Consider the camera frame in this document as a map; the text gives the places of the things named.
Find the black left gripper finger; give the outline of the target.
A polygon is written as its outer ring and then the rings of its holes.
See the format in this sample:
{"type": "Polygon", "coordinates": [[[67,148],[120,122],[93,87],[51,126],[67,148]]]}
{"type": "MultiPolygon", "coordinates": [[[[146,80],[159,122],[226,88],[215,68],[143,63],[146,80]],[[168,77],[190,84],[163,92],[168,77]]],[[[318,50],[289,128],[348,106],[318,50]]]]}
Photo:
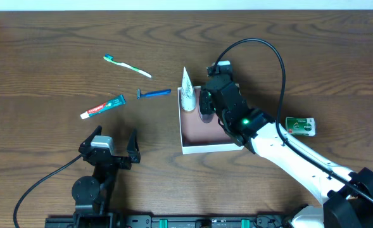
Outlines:
{"type": "Polygon", "coordinates": [[[88,136],[79,146],[80,149],[84,149],[91,146],[92,140],[96,136],[100,136],[102,132],[102,126],[98,125],[90,136],[88,136]]]}
{"type": "Polygon", "coordinates": [[[129,156],[139,156],[139,146],[137,142],[137,130],[134,129],[130,135],[130,139],[127,144],[127,153],[129,156]]]}

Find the clear soap pump bottle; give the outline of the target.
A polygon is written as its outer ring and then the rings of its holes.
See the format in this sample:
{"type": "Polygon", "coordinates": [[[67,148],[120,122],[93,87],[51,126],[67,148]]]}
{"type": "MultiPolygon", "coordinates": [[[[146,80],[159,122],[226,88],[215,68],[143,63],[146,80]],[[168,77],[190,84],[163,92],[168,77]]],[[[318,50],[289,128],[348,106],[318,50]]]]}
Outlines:
{"type": "Polygon", "coordinates": [[[211,94],[206,91],[200,91],[199,94],[199,116],[201,120],[208,124],[212,121],[214,116],[214,107],[212,105],[211,94]]]}

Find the Colgate toothpaste tube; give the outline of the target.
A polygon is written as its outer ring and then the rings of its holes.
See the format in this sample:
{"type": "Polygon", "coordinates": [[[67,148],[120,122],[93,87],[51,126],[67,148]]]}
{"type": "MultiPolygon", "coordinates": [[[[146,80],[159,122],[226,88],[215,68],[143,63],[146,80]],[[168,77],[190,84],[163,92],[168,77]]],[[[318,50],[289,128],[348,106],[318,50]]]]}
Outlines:
{"type": "Polygon", "coordinates": [[[83,112],[80,115],[80,117],[81,117],[81,119],[86,119],[86,118],[92,117],[94,115],[98,115],[98,114],[100,114],[104,111],[107,111],[107,110],[110,110],[112,108],[122,106],[122,105],[125,105],[125,104],[126,104],[126,100],[125,100],[124,96],[121,94],[116,98],[113,98],[113,99],[111,99],[111,100],[109,100],[105,103],[99,104],[98,106],[95,106],[95,107],[91,108],[90,110],[87,110],[87,111],[83,112]]]}

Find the white Pantene tube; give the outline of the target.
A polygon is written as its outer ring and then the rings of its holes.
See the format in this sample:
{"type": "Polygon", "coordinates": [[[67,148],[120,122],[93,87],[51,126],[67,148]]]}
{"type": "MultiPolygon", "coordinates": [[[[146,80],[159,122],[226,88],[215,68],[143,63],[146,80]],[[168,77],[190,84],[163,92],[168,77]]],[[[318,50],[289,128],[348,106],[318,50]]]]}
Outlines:
{"type": "Polygon", "coordinates": [[[190,112],[195,110],[196,93],[186,68],[183,68],[180,101],[184,111],[190,112]]]}

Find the green white toothbrush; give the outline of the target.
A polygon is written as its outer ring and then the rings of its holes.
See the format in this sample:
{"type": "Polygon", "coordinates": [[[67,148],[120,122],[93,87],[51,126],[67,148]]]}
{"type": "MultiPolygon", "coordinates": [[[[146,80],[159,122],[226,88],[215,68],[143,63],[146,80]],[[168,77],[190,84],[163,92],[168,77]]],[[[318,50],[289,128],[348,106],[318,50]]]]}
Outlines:
{"type": "Polygon", "coordinates": [[[114,65],[118,65],[118,66],[120,66],[120,67],[128,68],[128,69],[133,70],[133,71],[135,71],[135,72],[137,72],[137,73],[140,73],[141,75],[143,75],[143,76],[145,76],[145,77],[147,77],[147,78],[150,78],[150,79],[152,78],[152,75],[151,75],[150,73],[145,72],[144,70],[141,70],[141,69],[136,68],[136,67],[134,67],[134,66],[131,66],[131,65],[127,64],[127,63],[124,63],[124,62],[117,62],[117,61],[114,60],[114,57],[112,57],[112,56],[109,55],[109,54],[105,54],[105,55],[103,56],[103,58],[104,58],[104,60],[106,60],[106,61],[108,61],[108,62],[110,62],[110,63],[112,63],[112,64],[114,64],[114,65]]]}

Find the green soap bar pack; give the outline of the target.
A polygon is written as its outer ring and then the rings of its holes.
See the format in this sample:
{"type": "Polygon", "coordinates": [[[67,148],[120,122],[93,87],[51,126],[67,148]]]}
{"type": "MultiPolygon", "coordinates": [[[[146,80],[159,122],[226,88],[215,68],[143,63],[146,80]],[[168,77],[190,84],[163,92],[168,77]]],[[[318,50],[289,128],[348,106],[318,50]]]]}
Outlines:
{"type": "Polygon", "coordinates": [[[285,119],[286,130],[291,135],[313,137],[316,135],[314,118],[287,117],[285,119]]]}

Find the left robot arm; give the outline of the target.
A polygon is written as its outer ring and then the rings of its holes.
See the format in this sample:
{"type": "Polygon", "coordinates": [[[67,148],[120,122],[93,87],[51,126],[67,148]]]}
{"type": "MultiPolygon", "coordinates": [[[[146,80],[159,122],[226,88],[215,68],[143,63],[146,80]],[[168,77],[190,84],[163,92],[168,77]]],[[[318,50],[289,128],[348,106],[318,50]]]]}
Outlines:
{"type": "Polygon", "coordinates": [[[120,169],[130,170],[132,164],[141,161],[137,143],[137,131],[133,130],[127,144],[127,156],[117,156],[113,138],[103,136],[102,127],[79,146],[83,160],[94,167],[91,176],[79,178],[72,187],[75,212],[82,215],[103,215],[108,209],[120,169]]]}

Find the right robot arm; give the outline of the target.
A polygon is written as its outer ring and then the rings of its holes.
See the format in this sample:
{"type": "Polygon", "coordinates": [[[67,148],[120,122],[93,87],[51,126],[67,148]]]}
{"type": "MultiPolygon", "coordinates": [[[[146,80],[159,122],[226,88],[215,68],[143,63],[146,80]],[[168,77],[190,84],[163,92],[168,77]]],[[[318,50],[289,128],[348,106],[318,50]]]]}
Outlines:
{"type": "Polygon", "coordinates": [[[224,132],[304,186],[320,203],[285,219],[286,227],[373,227],[373,171],[354,172],[319,155],[258,108],[249,108],[227,74],[201,87],[202,115],[216,114],[224,132]]]}

